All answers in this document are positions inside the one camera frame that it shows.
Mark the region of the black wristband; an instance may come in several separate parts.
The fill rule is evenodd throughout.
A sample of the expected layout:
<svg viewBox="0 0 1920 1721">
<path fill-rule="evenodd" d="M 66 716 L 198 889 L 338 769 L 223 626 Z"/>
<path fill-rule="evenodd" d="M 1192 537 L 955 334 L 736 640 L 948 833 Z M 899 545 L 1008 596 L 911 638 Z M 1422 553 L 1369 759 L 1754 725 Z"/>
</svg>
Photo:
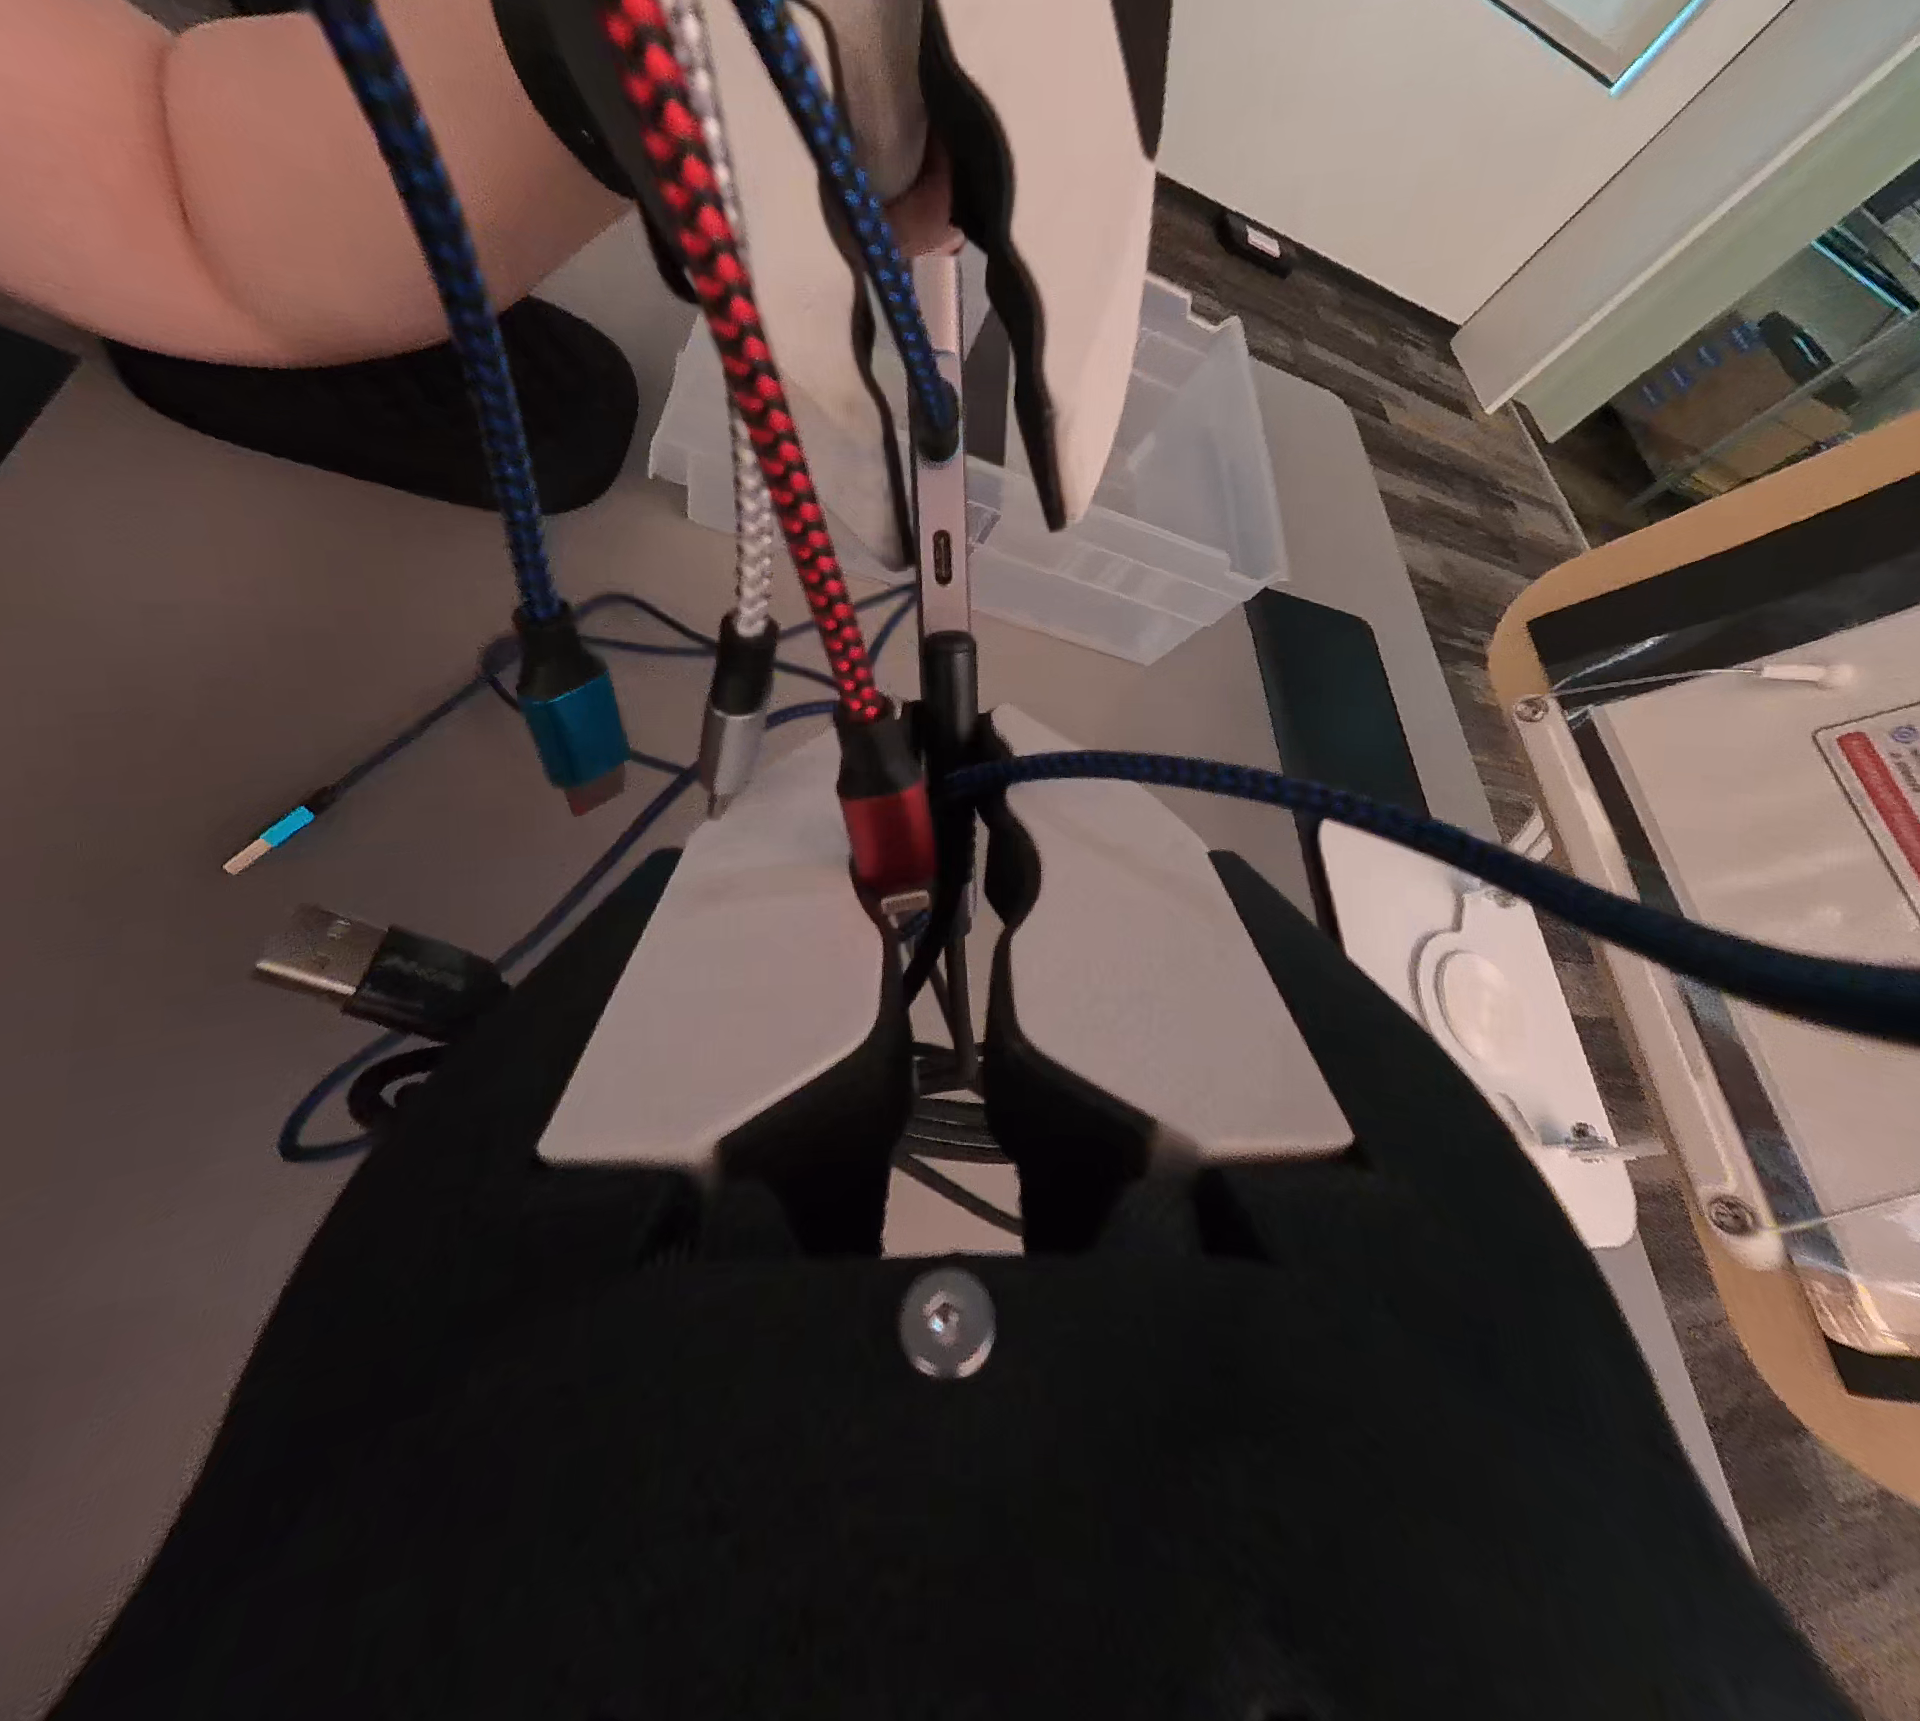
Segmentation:
<svg viewBox="0 0 1920 1721">
<path fill-rule="evenodd" d="M 674 223 L 621 85 L 612 44 L 591 0 L 490 0 L 504 49 L 527 97 L 573 159 L 635 207 L 658 277 L 683 300 L 697 293 Z"/>
</svg>

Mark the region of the dark desk mat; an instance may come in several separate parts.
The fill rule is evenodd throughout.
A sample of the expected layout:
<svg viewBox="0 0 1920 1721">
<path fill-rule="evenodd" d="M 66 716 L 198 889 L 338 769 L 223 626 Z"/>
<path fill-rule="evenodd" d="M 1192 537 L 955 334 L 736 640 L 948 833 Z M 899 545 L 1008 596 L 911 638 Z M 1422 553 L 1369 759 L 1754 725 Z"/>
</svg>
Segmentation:
<svg viewBox="0 0 1920 1721">
<path fill-rule="evenodd" d="M 1273 587 L 1250 598 L 1245 617 L 1286 775 L 1429 817 L 1369 622 Z"/>
</svg>

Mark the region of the instruction sheet board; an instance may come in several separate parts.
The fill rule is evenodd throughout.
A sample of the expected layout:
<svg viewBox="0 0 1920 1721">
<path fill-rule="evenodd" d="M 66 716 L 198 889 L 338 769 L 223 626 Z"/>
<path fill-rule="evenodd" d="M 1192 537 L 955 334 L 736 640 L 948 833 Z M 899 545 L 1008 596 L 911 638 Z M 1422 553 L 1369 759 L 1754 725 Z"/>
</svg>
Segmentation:
<svg viewBox="0 0 1920 1721">
<path fill-rule="evenodd" d="M 1917 966 L 1917 460 L 1908 412 L 1510 605 L 1493 688 L 1577 875 Z M 1742 1349 L 1917 1501 L 1917 1050 L 1599 962 Z"/>
</svg>

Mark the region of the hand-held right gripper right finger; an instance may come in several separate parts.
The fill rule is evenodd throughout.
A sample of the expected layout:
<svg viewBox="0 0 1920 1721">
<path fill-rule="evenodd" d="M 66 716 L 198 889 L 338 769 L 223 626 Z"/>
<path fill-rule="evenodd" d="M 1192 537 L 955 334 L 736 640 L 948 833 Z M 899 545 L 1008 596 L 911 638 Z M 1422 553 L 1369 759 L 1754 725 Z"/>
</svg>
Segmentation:
<svg viewBox="0 0 1920 1721">
<path fill-rule="evenodd" d="M 982 753 L 998 939 L 982 1082 L 1024 1250 L 1079 1254 L 1134 1188 L 1332 1162 L 1349 1119 L 1213 852 L 1120 760 L 998 709 Z"/>
</svg>

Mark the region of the black wrist rest pad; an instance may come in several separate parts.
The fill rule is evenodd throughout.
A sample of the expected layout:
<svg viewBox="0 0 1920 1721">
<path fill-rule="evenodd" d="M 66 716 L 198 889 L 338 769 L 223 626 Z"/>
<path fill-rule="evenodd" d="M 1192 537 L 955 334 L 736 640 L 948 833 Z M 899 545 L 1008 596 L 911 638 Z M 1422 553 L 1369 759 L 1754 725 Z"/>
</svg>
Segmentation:
<svg viewBox="0 0 1920 1721">
<path fill-rule="evenodd" d="M 598 504 L 635 438 L 635 371 L 586 318 L 538 297 L 499 320 L 541 509 Z M 474 412 L 451 345 L 354 364 L 209 364 L 107 341 L 147 408 L 244 453 L 430 504 L 492 509 Z"/>
</svg>

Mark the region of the clear plastic bin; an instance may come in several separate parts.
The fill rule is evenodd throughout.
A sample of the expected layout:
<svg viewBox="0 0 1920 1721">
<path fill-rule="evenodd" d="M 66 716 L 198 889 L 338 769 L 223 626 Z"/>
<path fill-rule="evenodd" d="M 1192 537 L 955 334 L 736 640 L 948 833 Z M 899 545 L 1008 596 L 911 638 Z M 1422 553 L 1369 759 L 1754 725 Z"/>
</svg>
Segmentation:
<svg viewBox="0 0 1920 1721">
<path fill-rule="evenodd" d="M 973 610 L 1137 665 L 1286 582 L 1286 523 L 1238 318 L 1143 285 L 1118 437 L 1079 523 L 1051 532 L 1015 426 L 969 451 Z"/>
</svg>

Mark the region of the grey usb hub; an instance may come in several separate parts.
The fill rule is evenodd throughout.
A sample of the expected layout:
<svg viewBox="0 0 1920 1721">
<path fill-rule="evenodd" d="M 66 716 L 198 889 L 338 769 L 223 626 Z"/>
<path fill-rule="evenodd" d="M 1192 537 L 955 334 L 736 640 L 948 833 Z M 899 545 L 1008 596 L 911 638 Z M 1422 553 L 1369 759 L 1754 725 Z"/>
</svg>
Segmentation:
<svg viewBox="0 0 1920 1721">
<path fill-rule="evenodd" d="M 937 412 L 911 403 L 911 488 L 920 640 L 973 635 L 973 504 L 966 453 L 966 285 L 959 246 L 916 258 L 932 362 L 946 394 Z"/>
</svg>

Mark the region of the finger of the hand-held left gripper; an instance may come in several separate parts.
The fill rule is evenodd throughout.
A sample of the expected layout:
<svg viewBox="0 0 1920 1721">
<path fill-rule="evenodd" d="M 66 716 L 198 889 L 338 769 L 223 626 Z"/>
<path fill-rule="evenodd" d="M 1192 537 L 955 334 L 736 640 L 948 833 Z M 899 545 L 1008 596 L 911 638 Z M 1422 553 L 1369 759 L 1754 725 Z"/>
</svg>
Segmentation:
<svg viewBox="0 0 1920 1721">
<path fill-rule="evenodd" d="M 787 0 L 881 201 L 925 170 L 925 0 Z M 716 85 L 759 316 L 844 555 L 909 559 L 906 375 L 826 175 L 750 26 L 716 0 Z"/>
<path fill-rule="evenodd" d="M 1065 532 L 1118 433 L 1155 200 L 1114 0 L 929 0 L 923 85 L 1012 343 L 1044 520 Z"/>
</svg>

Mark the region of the person's left hand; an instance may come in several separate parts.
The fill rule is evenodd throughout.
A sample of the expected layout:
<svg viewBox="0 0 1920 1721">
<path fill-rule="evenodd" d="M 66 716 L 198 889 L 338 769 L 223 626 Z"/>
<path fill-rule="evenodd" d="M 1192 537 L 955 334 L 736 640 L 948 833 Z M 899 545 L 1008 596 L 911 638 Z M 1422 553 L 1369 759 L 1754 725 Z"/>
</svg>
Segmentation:
<svg viewBox="0 0 1920 1721">
<path fill-rule="evenodd" d="M 955 254 L 964 246 L 952 219 L 948 150 L 930 138 L 913 186 L 881 209 L 902 258 Z"/>
</svg>

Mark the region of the person's left forearm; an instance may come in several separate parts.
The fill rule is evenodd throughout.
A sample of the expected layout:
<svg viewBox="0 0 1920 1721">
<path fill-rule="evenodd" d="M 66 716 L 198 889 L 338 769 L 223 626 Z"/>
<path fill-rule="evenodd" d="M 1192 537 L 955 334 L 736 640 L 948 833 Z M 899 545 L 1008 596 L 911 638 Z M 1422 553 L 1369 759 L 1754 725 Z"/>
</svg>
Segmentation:
<svg viewBox="0 0 1920 1721">
<path fill-rule="evenodd" d="M 375 0 L 494 300 L 626 203 L 536 113 L 492 0 Z M 372 125 L 317 21 L 167 32 L 124 0 L 2 0 L 4 295 L 216 364 L 345 364 L 448 336 Z"/>
</svg>

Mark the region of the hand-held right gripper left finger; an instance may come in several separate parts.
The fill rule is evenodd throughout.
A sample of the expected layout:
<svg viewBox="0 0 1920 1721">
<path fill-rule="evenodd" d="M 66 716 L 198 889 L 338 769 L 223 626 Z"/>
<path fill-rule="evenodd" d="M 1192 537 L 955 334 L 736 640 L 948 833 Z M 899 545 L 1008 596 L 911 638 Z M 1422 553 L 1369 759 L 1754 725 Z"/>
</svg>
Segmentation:
<svg viewBox="0 0 1920 1721">
<path fill-rule="evenodd" d="M 750 1183 L 814 1254 L 877 1254 L 915 1098 L 900 951 L 858 893 L 833 737 L 685 845 L 538 1141 L 708 1197 Z"/>
</svg>

